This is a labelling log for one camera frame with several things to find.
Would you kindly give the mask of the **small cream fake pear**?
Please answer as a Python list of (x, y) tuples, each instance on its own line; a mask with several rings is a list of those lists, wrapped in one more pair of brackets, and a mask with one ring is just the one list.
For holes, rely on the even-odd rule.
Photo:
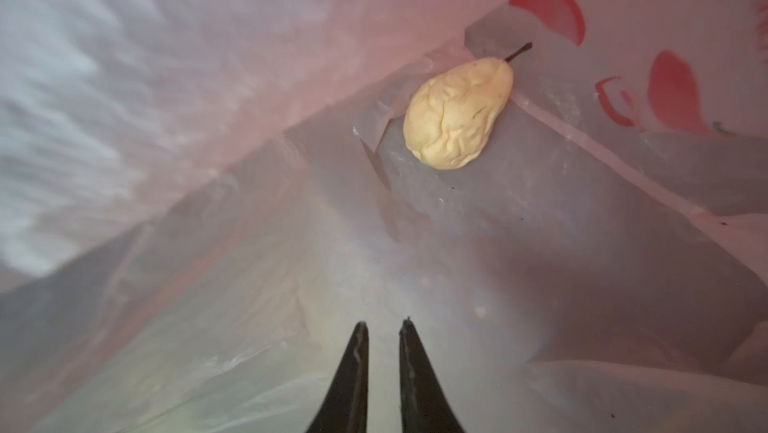
[(424, 165), (456, 170), (484, 150), (514, 85), (513, 59), (531, 50), (525, 44), (504, 59), (486, 57), (456, 66), (422, 84), (403, 123), (406, 148)]

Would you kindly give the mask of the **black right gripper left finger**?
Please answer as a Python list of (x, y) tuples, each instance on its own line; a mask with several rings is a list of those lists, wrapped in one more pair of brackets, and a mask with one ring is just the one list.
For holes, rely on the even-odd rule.
[(350, 336), (327, 394), (307, 433), (366, 433), (369, 380), (369, 333), (358, 322)]

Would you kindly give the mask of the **pink plastic bag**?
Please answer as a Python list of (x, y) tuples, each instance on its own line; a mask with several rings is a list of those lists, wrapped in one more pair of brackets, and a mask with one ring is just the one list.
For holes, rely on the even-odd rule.
[[(511, 62), (482, 153), (426, 81)], [(767, 0), (1, 0), (1, 428), (767, 428)]]

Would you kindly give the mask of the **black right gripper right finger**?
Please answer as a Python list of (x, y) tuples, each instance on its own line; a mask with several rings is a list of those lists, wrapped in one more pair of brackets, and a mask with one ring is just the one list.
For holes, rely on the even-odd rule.
[(399, 332), (400, 411), (404, 433), (464, 433), (432, 368), (416, 327)]

